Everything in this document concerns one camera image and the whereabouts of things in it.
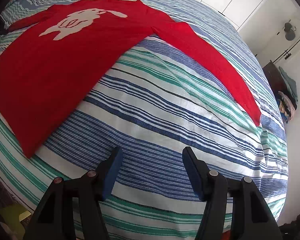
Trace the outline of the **red sweater with white rabbit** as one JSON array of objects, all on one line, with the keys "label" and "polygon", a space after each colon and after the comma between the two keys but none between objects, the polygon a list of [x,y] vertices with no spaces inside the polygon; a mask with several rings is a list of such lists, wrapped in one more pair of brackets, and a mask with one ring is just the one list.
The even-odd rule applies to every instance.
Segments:
[{"label": "red sweater with white rabbit", "polygon": [[0,113],[30,158],[117,59],[150,35],[197,61],[259,125],[261,112],[235,68],[185,22],[140,0],[80,0],[14,22],[0,55]]}]

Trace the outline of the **pile of clothes on chair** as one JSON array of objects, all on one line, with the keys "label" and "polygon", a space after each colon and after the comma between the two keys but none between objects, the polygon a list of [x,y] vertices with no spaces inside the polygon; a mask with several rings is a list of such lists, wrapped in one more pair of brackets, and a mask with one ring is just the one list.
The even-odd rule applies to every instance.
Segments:
[{"label": "pile of clothes on chair", "polygon": [[283,122],[289,123],[298,107],[295,81],[281,67],[275,66],[273,61],[263,67],[263,72],[275,96]]}]

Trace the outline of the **blue green striped bedspread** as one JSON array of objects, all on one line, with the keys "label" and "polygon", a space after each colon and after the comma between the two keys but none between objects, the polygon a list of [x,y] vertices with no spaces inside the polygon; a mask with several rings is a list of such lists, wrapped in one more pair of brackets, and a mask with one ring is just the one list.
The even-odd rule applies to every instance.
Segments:
[{"label": "blue green striped bedspread", "polygon": [[[6,26],[77,0],[11,0]],[[124,153],[111,196],[101,210],[111,239],[193,239],[205,204],[182,161],[190,146],[223,176],[253,179],[273,216],[286,200],[285,128],[264,72],[233,25],[194,0],[141,0],[188,23],[238,71],[261,109],[255,126],[207,70],[156,36],[119,58],[37,154],[26,158],[0,115],[0,185],[34,211],[53,178],[78,178]]]}]

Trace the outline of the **dark wall-mounted fan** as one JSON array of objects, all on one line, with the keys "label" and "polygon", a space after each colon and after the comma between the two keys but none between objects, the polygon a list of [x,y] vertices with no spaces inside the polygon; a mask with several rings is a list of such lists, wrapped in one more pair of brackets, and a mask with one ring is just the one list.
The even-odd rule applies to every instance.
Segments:
[{"label": "dark wall-mounted fan", "polygon": [[288,41],[294,40],[294,38],[296,37],[296,34],[295,34],[296,27],[295,26],[293,26],[290,22],[286,22],[283,30],[285,32],[286,40],[288,40]]}]

